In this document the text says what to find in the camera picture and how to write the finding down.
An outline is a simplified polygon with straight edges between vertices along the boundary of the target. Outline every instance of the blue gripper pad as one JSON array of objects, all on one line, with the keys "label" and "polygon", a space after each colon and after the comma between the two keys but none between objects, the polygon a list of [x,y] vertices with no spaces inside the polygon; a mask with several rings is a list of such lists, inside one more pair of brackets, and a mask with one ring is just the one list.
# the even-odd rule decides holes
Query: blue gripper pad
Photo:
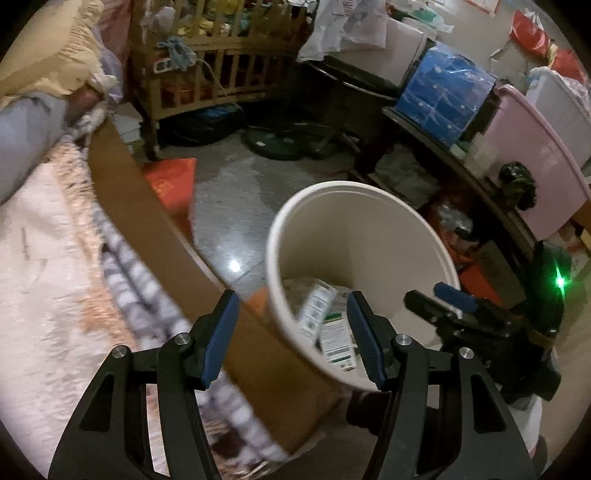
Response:
[{"label": "blue gripper pad", "polygon": [[478,310],[478,303],[472,295],[464,293],[461,290],[456,290],[444,282],[436,284],[433,288],[433,293],[438,299],[447,302],[449,305],[465,313],[474,313]]},{"label": "blue gripper pad", "polygon": [[376,384],[378,389],[381,389],[386,381],[384,354],[359,304],[359,301],[366,303],[365,299],[361,295],[358,300],[356,297],[358,293],[361,294],[360,292],[351,292],[347,299],[347,320],[357,342],[368,378]]},{"label": "blue gripper pad", "polygon": [[205,348],[201,381],[206,388],[217,378],[222,369],[222,362],[238,320],[238,306],[236,293],[226,290],[212,313],[211,321],[215,321],[216,318],[218,320]]}]

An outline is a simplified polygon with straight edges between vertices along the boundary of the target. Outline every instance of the desk leg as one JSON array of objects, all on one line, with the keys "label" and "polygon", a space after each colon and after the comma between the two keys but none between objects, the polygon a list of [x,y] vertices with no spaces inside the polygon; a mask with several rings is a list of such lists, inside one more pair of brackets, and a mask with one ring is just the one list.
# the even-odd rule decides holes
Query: desk leg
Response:
[{"label": "desk leg", "polygon": [[393,122],[382,122],[379,133],[355,157],[355,170],[361,175],[373,173],[379,159],[392,148],[400,133],[402,129],[396,128]]}]

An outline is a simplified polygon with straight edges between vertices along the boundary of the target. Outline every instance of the pillow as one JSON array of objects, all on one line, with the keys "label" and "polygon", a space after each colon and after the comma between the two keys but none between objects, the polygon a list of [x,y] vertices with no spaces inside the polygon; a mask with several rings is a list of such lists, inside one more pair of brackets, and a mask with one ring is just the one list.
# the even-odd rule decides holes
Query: pillow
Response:
[{"label": "pillow", "polygon": [[102,11],[100,0],[53,0],[37,11],[0,63],[0,106],[33,90],[69,95],[100,74],[91,29]]}]

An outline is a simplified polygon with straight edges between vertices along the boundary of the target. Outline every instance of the cardboard box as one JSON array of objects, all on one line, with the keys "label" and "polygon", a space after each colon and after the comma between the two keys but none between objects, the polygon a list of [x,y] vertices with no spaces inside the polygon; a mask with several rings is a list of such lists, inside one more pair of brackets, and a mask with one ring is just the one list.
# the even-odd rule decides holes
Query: cardboard box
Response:
[{"label": "cardboard box", "polygon": [[507,309],[525,300],[519,279],[511,270],[501,250],[493,241],[487,242],[474,255],[476,264]]},{"label": "cardboard box", "polygon": [[[224,285],[176,228],[111,121],[93,137],[89,166],[105,212],[187,318],[210,313]],[[291,454],[338,405],[341,391],[266,326],[272,323],[241,305],[224,369]]]}]

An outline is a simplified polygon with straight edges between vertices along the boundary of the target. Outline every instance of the red plastic bag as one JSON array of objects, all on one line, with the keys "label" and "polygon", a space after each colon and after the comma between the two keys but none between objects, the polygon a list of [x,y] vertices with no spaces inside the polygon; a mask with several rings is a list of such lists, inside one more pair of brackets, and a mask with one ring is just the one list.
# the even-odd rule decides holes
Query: red plastic bag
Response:
[{"label": "red plastic bag", "polygon": [[519,10],[513,16],[511,39],[531,54],[543,59],[546,58],[546,54],[550,48],[550,37],[546,32]]},{"label": "red plastic bag", "polygon": [[585,85],[585,88],[589,88],[589,77],[585,70],[583,70],[583,66],[573,50],[559,49],[550,68],[560,73],[563,77],[580,81]]},{"label": "red plastic bag", "polygon": [[194,158],[174,158],[157,163],[144,164],[144,176],[160,203],[171,213],[185,237],[192,240],[189,214],[193,203],[195,181]]}]

